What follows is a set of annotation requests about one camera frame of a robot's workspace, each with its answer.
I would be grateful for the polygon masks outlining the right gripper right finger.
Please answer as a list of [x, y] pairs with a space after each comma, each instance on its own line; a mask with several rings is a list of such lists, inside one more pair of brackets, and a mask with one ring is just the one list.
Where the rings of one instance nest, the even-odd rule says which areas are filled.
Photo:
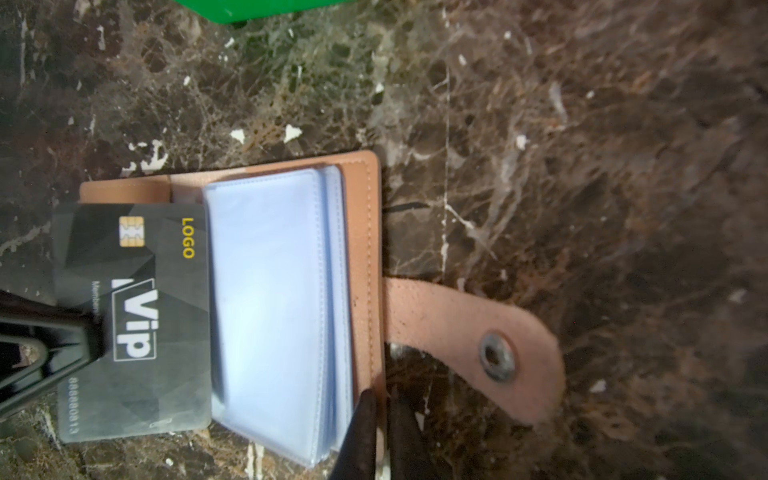
[[388, 403], [388, 444], [392, 480], [438, 480], [415, 413], [394, 390]]

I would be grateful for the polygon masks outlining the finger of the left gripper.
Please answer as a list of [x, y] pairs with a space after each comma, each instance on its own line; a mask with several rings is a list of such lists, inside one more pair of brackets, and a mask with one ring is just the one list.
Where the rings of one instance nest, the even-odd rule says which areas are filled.
[[22, 410], [103, 352], [99, 318], [3, 291], [1, 416]]

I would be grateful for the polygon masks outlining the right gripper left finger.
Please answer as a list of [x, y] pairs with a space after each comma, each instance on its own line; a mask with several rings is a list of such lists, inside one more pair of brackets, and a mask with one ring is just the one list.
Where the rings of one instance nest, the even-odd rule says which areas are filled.
[[329, 480], [372, 480], [376, 471], [377, 398], [364, 390], [354, 411]]

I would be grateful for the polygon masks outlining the black VIP credit card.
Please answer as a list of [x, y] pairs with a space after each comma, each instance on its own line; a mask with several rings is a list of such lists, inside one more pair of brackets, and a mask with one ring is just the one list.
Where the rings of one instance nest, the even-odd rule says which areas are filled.
[[103, 351], [58, 388], [66, 443], [197, 430], [211, 420], [208, 233], [198, 204], [60, 205], [60, 306], [89, 313]]

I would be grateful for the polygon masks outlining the tan leather card holder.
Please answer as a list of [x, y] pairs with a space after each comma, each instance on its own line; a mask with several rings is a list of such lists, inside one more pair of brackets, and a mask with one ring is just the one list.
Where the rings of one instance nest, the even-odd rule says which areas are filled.
[[361, 394], [386, 394], [384, 345], [431, 354], [536, 424], [565, 389], [555, 336], [526, 310], [382, 274], [370, 151], [82, 184], [85, 204], [201, 204], [208, 217], [215, 421], [313, 466]]

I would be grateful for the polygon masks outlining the green plastic tray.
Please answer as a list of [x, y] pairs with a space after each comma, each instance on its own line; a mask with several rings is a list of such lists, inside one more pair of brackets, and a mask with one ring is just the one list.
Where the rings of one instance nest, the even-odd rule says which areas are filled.
[[176, 0], [216, 24], [261, 19], [347, 3], [348, 0]]

